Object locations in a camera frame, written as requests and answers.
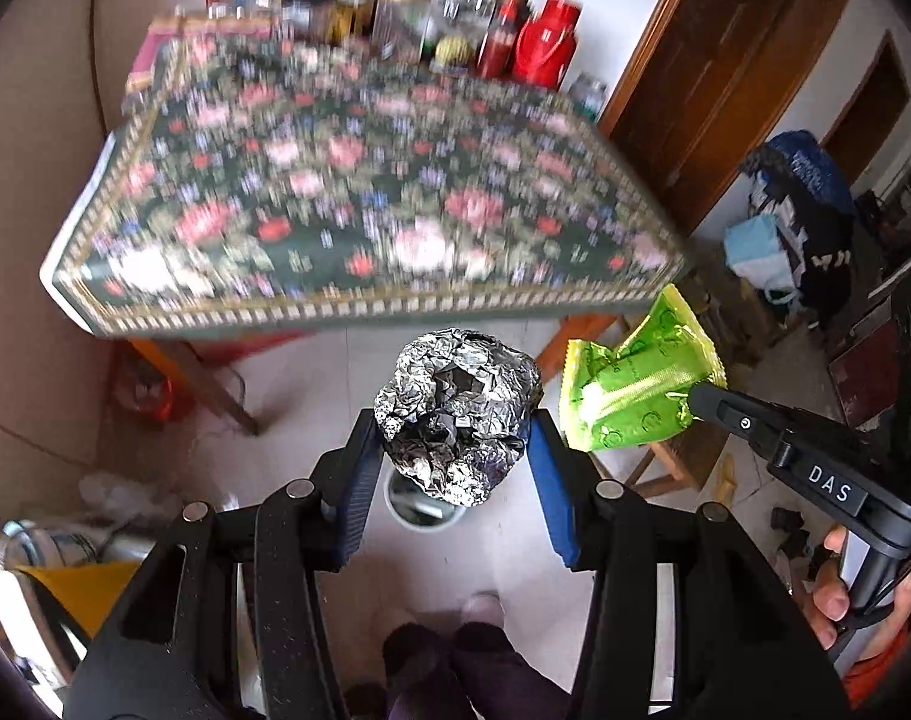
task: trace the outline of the orange sleeve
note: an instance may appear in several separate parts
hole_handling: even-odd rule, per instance
[[[849,694],[849,701],[852,707],[857,707],[868,697],[869,693],[879,683],[882,675],[888,669],[889,664],[895,659],[898,650],[903,648],[905,641],[908,641],[908,631],[902,628],[895,640],[888,646],[881,655],[869,658],[867,661],[857,662],[849,673],[845,675],[842,684],[845,685],[845,693]]]

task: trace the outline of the red bottle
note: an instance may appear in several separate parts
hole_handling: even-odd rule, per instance
[[[575,23],[582,6],[569,0],[546,0],[542,13],[519,33],[512,76],[521,83],[558,89],[575,55]]]
[[[482,46],[478,50],[476,72],[481,79],[500,79],[508,69],[509,58],[519,31],[516,29],[516,18],[519,17],[519,6],[516,0],[505,0],[498,9],[498,15],[485,33]]]

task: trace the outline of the screw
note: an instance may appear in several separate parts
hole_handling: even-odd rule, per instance
[[[182,518],[185,522],[198,522],[208,513],[209,504],[204,501],[196,501],[195,503],[188,504],[185,509],[182,509]]]
[[[315,485],[309,479],[296,479],[289,482],[285,488],[285,494],[290,498],[308,498],[315,492]]]
[[[702,507],[702,517],[709,522],[725,522],[729,518],[729,510],[720,503],[709,501]]]
[[[622,497],[622,493],[625,493],[625,488],[615,479],[603,479],[596,485],[596,493],[599,494],[599,497],[615,501]]]

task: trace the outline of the shoe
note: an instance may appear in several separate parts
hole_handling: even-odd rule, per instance
[[[392,632],[410,622],[416,622],[415,615],[407,608],[390,607],[385,608],[385,610],[379,610],[375,614],[375,619],[372,620],[372,627],[375,630],[375,638],[378,644],[381,645],[392,635]]]
[[[505,625],[505,609],[493,592],[479,592],[462,605],[462,625],[484,622],[501,628]]]

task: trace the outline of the wooden door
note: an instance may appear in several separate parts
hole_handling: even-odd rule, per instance
[[[679,0],[611,138],[682,232],[778,121],[846,1]]]

